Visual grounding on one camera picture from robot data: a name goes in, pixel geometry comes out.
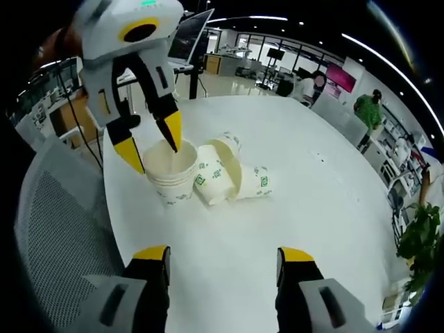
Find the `paper cup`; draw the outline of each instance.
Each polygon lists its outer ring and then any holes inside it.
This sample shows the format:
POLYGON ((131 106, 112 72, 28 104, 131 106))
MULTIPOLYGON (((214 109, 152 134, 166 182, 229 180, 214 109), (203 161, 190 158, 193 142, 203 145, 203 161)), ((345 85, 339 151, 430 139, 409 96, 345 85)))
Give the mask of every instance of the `paper cup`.
POLYGON ((177 153, 166 140, 162 140, 144 153, 142 162, 150 180, 163 185, 174 185, 184 182, 195 172, 197 157, 196 147, 187 140, 182 141, 177 153))
POLYGON ((233 158, 238 158, 242 147, 239 138, 230 132, 224 132, 217 138, 208 140, 205 144, 212 145, 216 148, 222 163, 228 163, 233 158))
POLYGON ((226 169, 236 188, 232 200, 259 198, 273 192, 273 181, 265 166, 247 166, 233 159, 226 169))
POLYGON ((233 181, 213 146, 199 147, 198 155, 194 184, 208 205, 217 205, 233 195, 233 181))
POLYGON ((189 200, 193 195, 194 177, 190 176, 182 184, 175 186, 162 186, 152 182, 160 200, 165 206, 174 206, 189 200))

